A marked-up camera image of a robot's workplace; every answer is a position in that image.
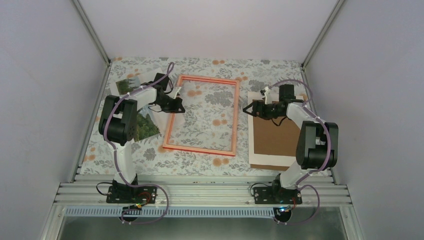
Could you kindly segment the landscape photo print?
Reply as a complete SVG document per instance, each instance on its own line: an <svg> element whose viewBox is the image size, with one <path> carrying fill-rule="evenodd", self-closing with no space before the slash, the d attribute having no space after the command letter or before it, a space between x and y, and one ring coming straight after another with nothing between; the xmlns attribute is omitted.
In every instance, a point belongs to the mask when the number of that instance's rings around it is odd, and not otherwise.
<svg viewBox="0 0 424 240"><path fill-rule="evenodd" d="M129 141L138 142L163 133L171 113L161 111L156 105L156 97L159 92L169 96L174 87L166 73L155 71L116 81L111 90L116 96L111 98L110 109L118 103L118 97L126 94L129 94L129 97L118 105L109 122L109 141L123 145Z"/></svg>

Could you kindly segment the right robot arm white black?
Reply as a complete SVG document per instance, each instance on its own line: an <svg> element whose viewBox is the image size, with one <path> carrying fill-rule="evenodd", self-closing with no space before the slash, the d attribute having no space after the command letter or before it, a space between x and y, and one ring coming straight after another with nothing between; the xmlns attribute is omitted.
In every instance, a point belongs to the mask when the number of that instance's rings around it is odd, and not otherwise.
<svg viewBox="0 0 424 240"><path fill-rule="evenodd" d="M271 102L271 87L260 91L261 100L253 100L243 112L254 118L275 121L291 120L300 133L295 150L295 162L272 181L270 195L274 202L284 203L290 194L296 197L300 183L314 173L332 168L338 161L339 127L322 120L307 107L307 101L296 98L292 84L278 86L278 101Z"/></svg>

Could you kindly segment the white mat board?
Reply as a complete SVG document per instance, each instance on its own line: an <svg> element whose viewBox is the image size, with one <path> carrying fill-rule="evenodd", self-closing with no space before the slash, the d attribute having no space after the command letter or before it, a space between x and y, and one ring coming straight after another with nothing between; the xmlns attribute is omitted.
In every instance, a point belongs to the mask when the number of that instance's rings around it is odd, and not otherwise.
<svg viewBox="0 0 424 240"><path fill-rule="evenodd" d="M281 156L254 153L253 116L248 115L248 162L251 168L285 171L295 161L296 156Z"/></svg>

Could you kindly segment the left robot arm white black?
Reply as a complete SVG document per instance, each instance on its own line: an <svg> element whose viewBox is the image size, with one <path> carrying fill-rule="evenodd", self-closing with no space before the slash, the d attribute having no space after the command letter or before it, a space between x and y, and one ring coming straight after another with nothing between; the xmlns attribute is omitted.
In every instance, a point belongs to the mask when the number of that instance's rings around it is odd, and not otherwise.
<svg viewBox="0 0 424 240"><path fill-rule="evenodd" d="M111 147L116 174L112 186L119 196L131 203L139 197L137 173L133 167L132 140L137 134L137 116L146 106L160 107L166 114L183 114L186 110L179 96L181 88L174 86L167 73L157 73L153 81L144 82L122 96L105 98L98 131Z"/></svg>

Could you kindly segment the red picture frame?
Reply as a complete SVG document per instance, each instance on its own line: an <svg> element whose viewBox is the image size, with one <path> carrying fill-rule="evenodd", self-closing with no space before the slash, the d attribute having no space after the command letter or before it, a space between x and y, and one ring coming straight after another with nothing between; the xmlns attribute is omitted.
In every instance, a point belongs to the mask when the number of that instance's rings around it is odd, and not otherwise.
<svg viewBox="0 0 424 240"><path fill-rule="evenodd" d="M163 148L234 157L239 81L182 74L176 85L185 112L170 115Z"/></svg>

